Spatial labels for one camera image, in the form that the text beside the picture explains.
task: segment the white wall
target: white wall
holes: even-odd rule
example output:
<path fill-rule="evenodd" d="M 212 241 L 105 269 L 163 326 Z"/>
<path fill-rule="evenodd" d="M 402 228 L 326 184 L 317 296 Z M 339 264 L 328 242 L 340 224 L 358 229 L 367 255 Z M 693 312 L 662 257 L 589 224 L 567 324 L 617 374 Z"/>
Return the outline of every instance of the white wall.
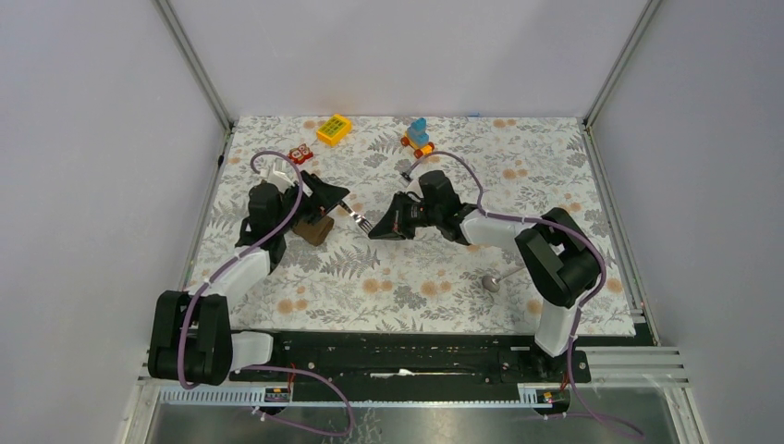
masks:
<path fill-rule="evenodd" d="M 0 44 L 0 442 L 110 442 L 222 131 L 149 1 L 3 0 Z"/>
<path fill-rule="evenodd" d="M 596 139 L 713 442 L 780 442 L 784 3 L 665 2 Z"/>
<path fill-rule="evenodd" d="M 645 0 L 172 3 L 234 117 L 581 117 Z"/>

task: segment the fork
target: fork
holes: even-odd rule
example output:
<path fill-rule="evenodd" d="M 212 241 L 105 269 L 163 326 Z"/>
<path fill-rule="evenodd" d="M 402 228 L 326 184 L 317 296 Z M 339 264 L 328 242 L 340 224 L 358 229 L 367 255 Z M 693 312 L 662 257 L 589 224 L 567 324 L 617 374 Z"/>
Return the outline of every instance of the fork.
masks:
<path fill-rule="evenodd" d="M 370 230 L 373 229 L 373 224 L 370 223 L 370 221 L 367 220 L 365 216 L 352 210 L 351 207 L 347 203 L 343 202 L 342 200 L 338 202 L 338 204 L 340 205 L 341 208 L 343 208 L 344 210 L 346 210 L 346 212 L 349 213 L 349 216 L 351 216 L 352 219 L 354 219 L 354 223 L 357 224 L 357 227 L 359 227 L 362 231 L 364 231 L 365 234 L 370 234 Z"/>

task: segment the gray floor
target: gray floor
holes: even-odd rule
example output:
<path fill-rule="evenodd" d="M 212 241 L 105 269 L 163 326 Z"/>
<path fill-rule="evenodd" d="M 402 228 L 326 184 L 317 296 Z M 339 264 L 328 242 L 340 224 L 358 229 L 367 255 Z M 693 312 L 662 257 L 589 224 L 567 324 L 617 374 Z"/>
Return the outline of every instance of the gray floor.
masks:
<path fill-rule="evenodd" d="M 676 443 L 675 429 L 663 396 L 654 388 L 585 389 L 595 411 L 614 414 L 642 428 L 647 442 Z M 572 406 L 572 411 L 582 409 Z M 153 419 L 148 444 L 159 443 L 625 443 L 594 420 L 522 421 L 531 410 L 490 408 L 362 408 L 355 409 L 357 428 L 347 438 L 321 438 L 284 425 L 261 423 L 239 407 L 161 405 Z M 286 409 L 286 418 L 338 430 L 346 414 L 336 408 Z"/>

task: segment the brown object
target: brown object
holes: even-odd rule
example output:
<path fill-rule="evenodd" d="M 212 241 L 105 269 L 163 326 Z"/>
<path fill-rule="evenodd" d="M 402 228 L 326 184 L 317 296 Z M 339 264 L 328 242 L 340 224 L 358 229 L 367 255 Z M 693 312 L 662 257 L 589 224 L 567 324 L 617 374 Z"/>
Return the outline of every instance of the brown object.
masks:
<path fill-rule="evenodd" d="M 335 225 L 335 219 L 330 216 L 324 216 L 321 220 L 316 222 L 315 225 L 307 224 L 305 222 L 298 222 L 291 231 L 300 236 L 301 238 L 305 239 L 308 243 L 310 243 L 314 247 L 318 247 L 324 240 L 326 239 L 326 235 L 332 231 L 332 227 Z"/>

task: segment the floral tablecloth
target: floral tablecloth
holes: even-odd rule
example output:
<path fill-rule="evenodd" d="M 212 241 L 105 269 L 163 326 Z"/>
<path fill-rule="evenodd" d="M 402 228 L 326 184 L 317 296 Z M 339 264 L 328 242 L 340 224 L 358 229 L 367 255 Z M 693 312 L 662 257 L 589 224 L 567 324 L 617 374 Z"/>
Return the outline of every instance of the floral tablecloth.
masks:
<path fill-rule="evenodd" d="M 413 118 L 352 117 L 353 128 L 337 146 L 316 141 L 325 117 L 243 117 L 227 153 L 208 226 L 191 274 L 202 280 L 230 257 L 247 215 L 248 190 L 260 181 L 249 161 L 261 150 L 287 153 L 301 143 L 315 157 L 302 167 L 327 183 L 351 190 L 347 202 L 372 222 L 401 189 L 398 172 L 414 160 L 400 144 Z M 539 216 L 553 206 L 569 210 L 608 264 L 606 287 L 585 308 L 579 332 L 633 335 L 606 216 L 574 118 L 428 117 L 437 150 L 465 158 L 487 192 L 489 210 Z M 268 159 L 258 161 L 265 167 Z M 414 176 L 443 169 L 463 202 L 477 190 L 452 159 L 432 156 Z M 526 271 L 483 290 L 480 278 L 522 265 L 520 255 L 496 247 L 462 246 L 435 228 L 416 240 L 368 240 L 345 211 L 319 247 L 288 233 L 283 262 L 235 307 L 234 328 L 424 331 L 532 334 L 542 298 Z"/>

